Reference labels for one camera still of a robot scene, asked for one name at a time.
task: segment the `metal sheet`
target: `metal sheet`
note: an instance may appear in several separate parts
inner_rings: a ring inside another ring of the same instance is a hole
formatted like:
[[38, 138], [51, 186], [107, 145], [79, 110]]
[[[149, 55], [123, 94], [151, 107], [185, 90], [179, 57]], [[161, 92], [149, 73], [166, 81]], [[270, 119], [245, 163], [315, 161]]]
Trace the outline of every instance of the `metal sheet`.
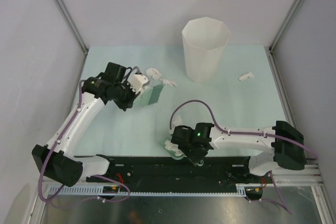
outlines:
[[[41, 223], [322, 223], [310, 187], [280, 189], [293, 215], [268, 202], [236, 197], [131, 197], [120, 203], [91, 200], [66, 210], [46, 206]], [[60, 196], [62, 206], [87, 196]], [[273, 188], [263, 198], [278, 200]]]

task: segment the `gray wall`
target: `gray wall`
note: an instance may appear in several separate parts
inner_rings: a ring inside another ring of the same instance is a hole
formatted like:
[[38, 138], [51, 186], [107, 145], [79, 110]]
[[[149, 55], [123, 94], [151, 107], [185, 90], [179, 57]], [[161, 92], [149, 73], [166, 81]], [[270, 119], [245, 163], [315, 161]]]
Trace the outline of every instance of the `gray wall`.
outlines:
[[336, 208], [336, 0], [305, 0], [275, 56], [295, 120], [320, 155]]
[[225, 22], [230, 44], [269, 46], [293, 0], [64, 0], [89, 46], [181, 45], [194, 18]]
[[21, 223], [37, 188], [31, 151], [61, 126], [83, 54], [53, 0], [0, 5], [0, 223]]

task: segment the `light green table surface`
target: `light green table surface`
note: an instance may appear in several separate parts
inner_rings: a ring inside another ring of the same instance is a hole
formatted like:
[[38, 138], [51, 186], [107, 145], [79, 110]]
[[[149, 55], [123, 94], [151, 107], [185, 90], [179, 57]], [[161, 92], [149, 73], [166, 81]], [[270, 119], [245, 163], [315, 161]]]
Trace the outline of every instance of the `light green table surface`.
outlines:
[[[216, 76], [209, 83], [198, 84], [185, 73], [182, 46], [91, 47], [82, 79], [96, 76], [108, 62], [123, 66], [157, 68], [164, 79], [174, 80], [177, 88], [166, 86], [159, 102], [134, 107], [126, 112], [109, 102], [88, 127], [76, 155], [169, 156], [163, 148], [169, 138], [169, 118], [181, 103], [200, 99], [213, 109], [219, 124], [258, 128], [285, 120], [275, 82], [262, 45], [229, 45]], [[240, 82], [248, 72], [253, 79]], [[184, 125], [212, 122], [202, 104], [183, 107], [178, 113]], [[209, 152], [209, 156], [256, 155], [258, 151], [227, 148]]]

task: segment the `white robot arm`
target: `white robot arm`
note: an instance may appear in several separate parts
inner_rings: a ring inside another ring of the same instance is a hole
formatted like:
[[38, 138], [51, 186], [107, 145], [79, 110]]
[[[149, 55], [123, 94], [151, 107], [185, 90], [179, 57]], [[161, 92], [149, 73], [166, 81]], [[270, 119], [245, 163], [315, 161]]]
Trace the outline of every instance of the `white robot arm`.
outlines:
[[32, 151], [44, 176], [70, 187], [80, 178], [106, 173], [110, 164], [106, 158], [76, 158], [74, 154], [83, 133], [108, 101], [114, 101], [123, 110], [131, 108], [142, 88], [149, 84], [149, 79], [141, 73], [134, 74], [130, 80], [124, 78], [125, 71], [125, 67], [110, 62], [104, 73], [84, 81], [80, 104], [77, 103], [45, 146], [36, 145]]
[[171, 143], [196, 165], [209, 150], [216, 148], [248, 148], [261, 153], [249, 158], [248, 168], [253, 175], [264, 176], [270, 170], [282, 167], [291, 170], [305, 168], [305, 155], [301, 147], [285, 142], [277, 137], [290, 138], [303, 144], [303, 135], [284, 121], [277, 121], [276, 126], [256, 130], [214, 127], [211, 123], [197, 123], [195, 129], [177, 126]]

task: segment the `white plastic cup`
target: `white plastic cup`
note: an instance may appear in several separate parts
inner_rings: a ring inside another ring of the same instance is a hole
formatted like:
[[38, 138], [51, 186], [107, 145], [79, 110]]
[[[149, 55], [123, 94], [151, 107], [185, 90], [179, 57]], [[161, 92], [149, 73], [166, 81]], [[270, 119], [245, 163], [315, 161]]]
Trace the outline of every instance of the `white plastic cup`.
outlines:
[[190, 20], [182, 30], [187, 76], [197, 83], [209, 81], [217, 71], [230, 36], [222, 21], [208, 17]]

